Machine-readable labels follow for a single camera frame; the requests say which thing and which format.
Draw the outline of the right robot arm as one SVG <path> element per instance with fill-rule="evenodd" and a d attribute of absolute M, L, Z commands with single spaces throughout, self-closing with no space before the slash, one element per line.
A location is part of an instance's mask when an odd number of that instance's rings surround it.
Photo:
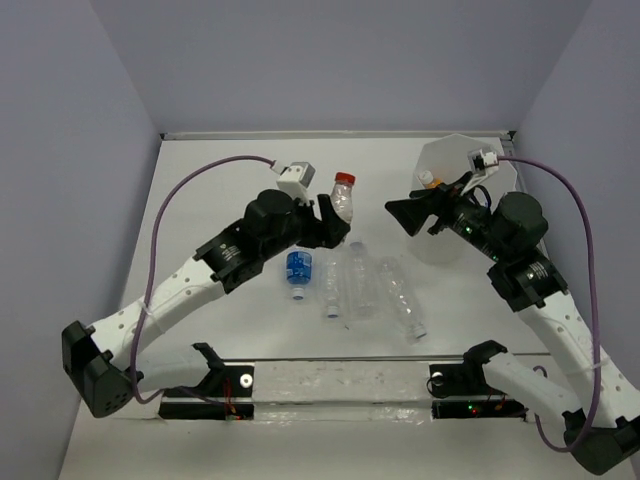
<path fill-rule="evenodd" d="M 570 386 L 554 384 L 488 340 L 467 350 L 461 363 L 431 376 L 436 396 L 505 394 L 562 424 L 566 449 L 593 475 L 638 452 L 639 391 L 595 345 L 595 329 L 586 325 L 566 281 L 539 249 L 548 223 L 537 200 L 514 191 L 489 208 L 461 184 L 441 184 L 385 208 L 410 236 L 434 216 L 430 234 L 449 229 L 491 259 L 492 287 L 546 346 Z"/>

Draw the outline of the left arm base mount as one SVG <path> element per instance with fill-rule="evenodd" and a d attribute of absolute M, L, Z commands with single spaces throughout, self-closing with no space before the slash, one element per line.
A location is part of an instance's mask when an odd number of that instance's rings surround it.
<path fill-rule="evenodd" d="M 252 420 L 254 371 L 252 363 L 226 363 L 196 387 L 169 389 L 158 415 L 165 420 Z"/>

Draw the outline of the orange juice bottle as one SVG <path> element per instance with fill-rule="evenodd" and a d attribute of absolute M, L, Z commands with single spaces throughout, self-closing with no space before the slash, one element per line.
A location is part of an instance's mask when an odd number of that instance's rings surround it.
<path fill-rule="evenodd" d="M 442 183 L 430 170 L 424 170 L 417 175 L 417 179 L 425 189 L 433 189 Z"/>

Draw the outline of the clear bottle white cap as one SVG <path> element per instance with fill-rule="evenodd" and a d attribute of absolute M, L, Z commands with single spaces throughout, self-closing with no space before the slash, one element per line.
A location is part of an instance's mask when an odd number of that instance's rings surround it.
<path fill-rule="evenodd" d="M 344 297 L 344 268 L 340 250 L 326 250 L 322 258 L 320 296 L 324 316 L 328 319 L 342 317 Z"/>

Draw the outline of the red cap bottle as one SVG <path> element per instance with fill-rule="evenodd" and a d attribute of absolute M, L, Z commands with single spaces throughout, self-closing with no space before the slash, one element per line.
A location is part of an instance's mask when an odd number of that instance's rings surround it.
<path fill-rule="evenodd" d="M 346 172 L 337 172 L 330 199 L 336 214 L 347 224 L 353 220 L 352 192 L 356 177 Z"/>

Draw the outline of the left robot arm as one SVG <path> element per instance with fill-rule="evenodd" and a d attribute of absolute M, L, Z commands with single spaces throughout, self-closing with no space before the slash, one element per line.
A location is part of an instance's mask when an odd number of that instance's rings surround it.
<path fill-rule="evenodd" d="M 219 388 L 225 364 L 207 343 L 151 357 L 143 351 L 199 308 L 260 275 L 267 261 L 290 247 L 333 249 L 349 231 L 327 194 L 305 204 L 282 191 L 264 190 L 242 218 L 199 247 L 152 288 L 149 298 L 89 325 L 66 326 L 63 370 L 96 418 L 151 390 L 187 388 L 209 395 Z"/>

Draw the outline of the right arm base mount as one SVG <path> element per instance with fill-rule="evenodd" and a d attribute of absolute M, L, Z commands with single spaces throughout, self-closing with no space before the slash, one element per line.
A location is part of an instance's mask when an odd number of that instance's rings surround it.
<path fill-rule="evenodd" d="M 467 362 L 431 364 L 426 388 L 437 420 L 527 418 L 527 409 L 520 402 L 490 387 Z"/>

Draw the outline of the white plastic bin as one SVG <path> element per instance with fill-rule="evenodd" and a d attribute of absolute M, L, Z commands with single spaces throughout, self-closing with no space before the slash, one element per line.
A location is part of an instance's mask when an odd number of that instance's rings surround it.
<path fill-rule="evenodd" d="M 459 179 L 470 170 L 468 154 L 483 147 L 491 147 L 497 153 L 503 153 L 498 138 L 473 138 L 456 133 L 426 143 L 414 168 L 410 190 L 423 187 L 419 176 L 424 171 L 429 171 L 434 178 L 445 183 Z M 493 207 L 502 195 L 517 189 L 517 178 L 516 169 L 506 165 L 501 166 L 496 174 L 483 183 L 492 198 Z M 431 215 L 420 232 L 408 239 L 408 250 L 417 259 L 427 265 L 445 265 L 459 260 L 468 250 L 472 250 L 467 242 L 449 229 L 430 235 L 428 229 L 436 221 L 437 217 Z"/>

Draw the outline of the clear bottle right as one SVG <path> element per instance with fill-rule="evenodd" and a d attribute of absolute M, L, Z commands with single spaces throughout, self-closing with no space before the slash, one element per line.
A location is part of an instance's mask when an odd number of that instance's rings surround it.
<path fill-rule="evenodd" d="M 383 257 L 377 264 L 382 292 L 389 311 L 409 344 L 417 344 L 427 336 L 425 316 L 413 285 L 394 257 Z"/>

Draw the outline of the blue label bottle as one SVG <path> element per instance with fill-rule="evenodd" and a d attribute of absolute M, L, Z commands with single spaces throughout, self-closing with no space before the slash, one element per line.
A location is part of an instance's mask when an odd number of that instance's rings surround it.
<path fill-rule="evenodd" d="M 285 259 L 285 279 L 290 287 L 291 298 L 303 300 L 306 289 L 311 284 L 313 257 L 307 250 L 291 250 Z"/>

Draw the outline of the clear bottle grey cap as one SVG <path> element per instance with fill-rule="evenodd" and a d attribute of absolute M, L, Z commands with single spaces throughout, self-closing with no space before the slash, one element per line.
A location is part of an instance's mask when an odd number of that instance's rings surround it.
<path fill-rule="evenodd" d="M 348 259 L 351 313 L 357 319 L 372 319 L 379 312 L 377 277 L 373 260 L 361 241 L 349 244 Z"/>

